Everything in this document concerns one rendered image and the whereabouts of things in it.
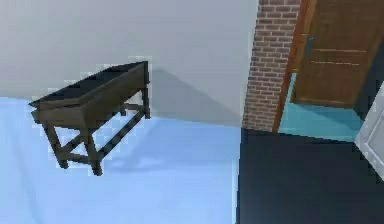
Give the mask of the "brown wooden room door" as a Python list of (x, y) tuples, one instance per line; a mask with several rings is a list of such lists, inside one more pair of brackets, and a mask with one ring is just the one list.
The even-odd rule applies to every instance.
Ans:
[(303, 31), (291, 101), (352, 108), (384, 40), (384, 0), (308, 0)]

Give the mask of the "dark brown wooden table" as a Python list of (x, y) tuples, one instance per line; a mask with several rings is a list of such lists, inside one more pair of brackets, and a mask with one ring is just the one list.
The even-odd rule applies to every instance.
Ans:
[[(87, 164), (102, 174), (101, 162), (143, 118), (149, 119), (149, 63), (111, 66), (29, 103), (60, 167)], [(115, 115), (136, 114), (101, 148), (93, 133)]]

